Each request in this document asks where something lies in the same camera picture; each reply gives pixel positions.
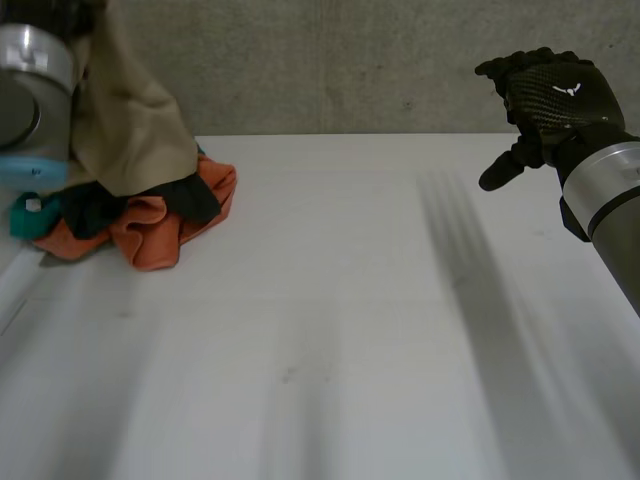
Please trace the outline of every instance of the fabric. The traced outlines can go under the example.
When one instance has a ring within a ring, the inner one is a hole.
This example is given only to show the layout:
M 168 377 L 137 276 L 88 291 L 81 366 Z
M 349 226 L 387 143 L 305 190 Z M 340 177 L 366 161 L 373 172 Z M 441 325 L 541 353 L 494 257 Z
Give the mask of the fabric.
M 62 218 L 73 236 L 89 240 L 114 223 L 125 212 L 130 197 L 114 197 L 98 182 L 67 188 L 59 194 Z M 220 202 L 197 173 L 140 194 L 158 196 L 167 210 L 184 220 L 209 223 L 220 214 Z
M 115 0 L 71 49 L 79 94 L 67 187 L 98 181 L 122 197 L 194 174 L 196 142 L 176 100 L 131 54 Z
M 37 200 L 41 207 L 30 211 L 28 204 Z M 60 220 L 60 202 L 56 198 L 41 199 L 35 193 L 24 193 L 15 201 L 9 213 L 12 237 L 33 240 L 48 234 Z
M 234 167 L 201 155 L 198 175 L 221 205 L 220 215 L 208 223 L 185 221 L 168 210 L 162 197 L 137 196 L 127 200 L 127 210 L 118 220 L 90 240 L 74 238 L 63 219 L 34 244 L 59 258 L 77 260 L 112 240 L 137 270 L 173 267 L 178 263 L 180 245 L 225 220 L 231 209 L 237 183 Z

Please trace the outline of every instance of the robotic hand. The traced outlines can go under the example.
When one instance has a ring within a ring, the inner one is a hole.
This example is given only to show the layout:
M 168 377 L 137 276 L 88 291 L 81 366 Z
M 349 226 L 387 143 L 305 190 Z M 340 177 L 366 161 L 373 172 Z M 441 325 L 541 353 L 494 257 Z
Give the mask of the robotic hand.
M 100 0 L 0 0 L 0 183 L 39 191 L 66 182 L 74 59 Z
M 565 226 L 593 242 L 640 314 L 640 138 L 625 132 L 603 75 L 593 62 L 548 48 L 485 62 L 476 73 L 495 82 L 521 133 L 480 187 L 500 188 L 525 167 L 556 168 Z

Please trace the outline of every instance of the white tabletop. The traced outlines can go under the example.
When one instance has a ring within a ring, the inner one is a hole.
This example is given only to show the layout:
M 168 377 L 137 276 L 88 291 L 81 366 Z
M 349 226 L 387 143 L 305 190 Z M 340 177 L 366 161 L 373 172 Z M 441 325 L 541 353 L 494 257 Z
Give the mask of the white tabletop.
M 509 135 L 199 139 L 169 271 L 47 270 L 0 337 L 0 478 L 632 479 L 640 322 Z

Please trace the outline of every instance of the silver metal cylinder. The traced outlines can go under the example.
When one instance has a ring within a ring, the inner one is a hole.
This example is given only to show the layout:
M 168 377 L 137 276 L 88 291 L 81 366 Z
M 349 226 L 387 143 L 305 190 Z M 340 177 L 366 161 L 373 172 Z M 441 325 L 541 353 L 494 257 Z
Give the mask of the silver metal cylinder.
M 73 93 L 73 55 L 61 40 L 31 25 L 0 26 L 0 68 L 46 77 Z
M 591 240 L 640 315 L 640 197 L 623 203 L 604 217 Z
M 584 160 L 571 172 L 562 193 L 580 226 L 591 237 L 607 206 L 623 200 L 621 196 L 636 187 L 640 187 L 640 142 L 627 142 Z
M 0 26 L 0 69 L 8 77 L 5 83 L 13 82 L 15 90 L 25 94 L 23 106 L 14 102 L 13 109 L 24 109 L 22 116 L 31 113 L 32 119 L 23 121 L 24 132 L 5 139 L 0 148 L 0 184 L 36 192 L 63 188 L 74 87 L 71 52 L 61 40 L 33 26 L 4 24 Z M 10 105 L 10 94 L 0 91 L 0 102 Z

